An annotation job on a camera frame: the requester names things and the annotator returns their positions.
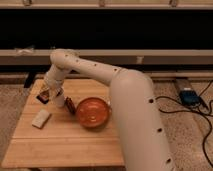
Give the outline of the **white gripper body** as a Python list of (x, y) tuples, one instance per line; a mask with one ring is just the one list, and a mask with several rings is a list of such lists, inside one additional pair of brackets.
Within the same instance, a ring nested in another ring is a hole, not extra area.
[(63, 107), (65, 104), (64, 91), (62, 88), (49, 88), (49, 100), (57, 107)]

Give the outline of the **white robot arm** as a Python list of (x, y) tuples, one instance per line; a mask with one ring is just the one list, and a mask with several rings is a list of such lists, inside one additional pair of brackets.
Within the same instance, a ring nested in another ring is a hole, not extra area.
[(61, 87), (72, 70), (109, 87), (126, 171), (176, 171), (149, 76), (82, 59), (70, 49), (52, 51), (50, 60), (44, 80), (51, 88)]

